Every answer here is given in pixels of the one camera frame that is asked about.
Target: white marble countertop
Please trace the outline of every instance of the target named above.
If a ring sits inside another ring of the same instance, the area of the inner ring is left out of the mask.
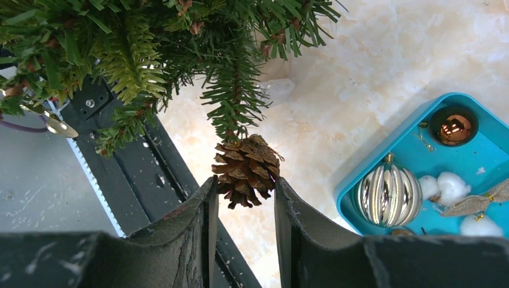
[[[334,187],[423,102],[464,92],[509,122],[509,0],[341,2],[349,13],[336,25],[322,21],[334,37],[326,47],[266,68],[273,79],[289,67],[295,89],[250,132],[286,158],[281,175],[306,202],[345,225]],[[200,95],[199,87],[184,89],[160,119],[203,183],[219,139]],[[273,199],[233,211],[220,203],[221,221],[262,287],[280,287]]]

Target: blue plastic tray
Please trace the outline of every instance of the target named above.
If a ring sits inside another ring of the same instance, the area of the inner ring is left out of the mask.
[[[424,140],[435,150],[429,152],[417,137],[418,124],[444,106],[461,105],[470,108],[479,119],[479,132],[469,143],[450,148],[432,140],[423,129]],[[409,118],[394,130],[369,156],[336,186],[337,209],[339,214],[361,235],[386,235],[389,230],[374,226],[355,212],[350,190],[370,172],[389,152],[395,161],[410,169],[415,176],[437,177],[443,171],[461,176],[472,186],[471,194],[483,194],[496,184],[509,178],[509,127],[491,114],[471,96],[463,93],[445,94],[421,105]],[[492,203],[486,215],[504,230],[509,238],[509,202],[499,205]],[[459,234],[460,222],[464,217],[442,217],[433,203],[424,201],[417,218],[407,225],[419,233],[423,227],[428,234]]]

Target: gold christmas ornament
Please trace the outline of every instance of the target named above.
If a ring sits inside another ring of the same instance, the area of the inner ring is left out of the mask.
[[[465,107],[447,106],[431,116],[429,129],[438,143],[461,146],[475,137],[479,121],[474,113]]]
[[[230,200],[228,208],[237,204],[252,208],[262,203],[256,192],[264,199],[270,196],[279,178],[279,156],[270,148],[262,136],[252,134],[235,143],[217,144],[215,160],[223,165],[212,165],[212,171],[219,176],[219,194]]]
[[[418,179],[407,168],[396,166],[392,154],[354,186],[351,196],[359,214],[379,227],[405,226],[423,205]]]
[[[63,123],[55,114],[49,114],[46,120],[46,128],[53,134],[64,136],[66,138],[78,137],[78,132],[73,127]]]

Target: purple cable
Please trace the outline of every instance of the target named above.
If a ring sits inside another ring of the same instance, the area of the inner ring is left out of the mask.
[[[39,116],[39,118],[44,123],[46,123],[46,120],[45,120],[45,118],[42,115]],[[46,127],[44,127],[44,128],[31,128],[31,127],[21,126],[21,125],[17,125],[17,124],[10,123],[10,122],[5,122],[5,121],[0,121],[0,125],[5,126],[7,128],[14,129],[14,130],[23,131],[23,132],[29,132],[29,133],[44,133],[44,132],[48,132],[48,129]]]

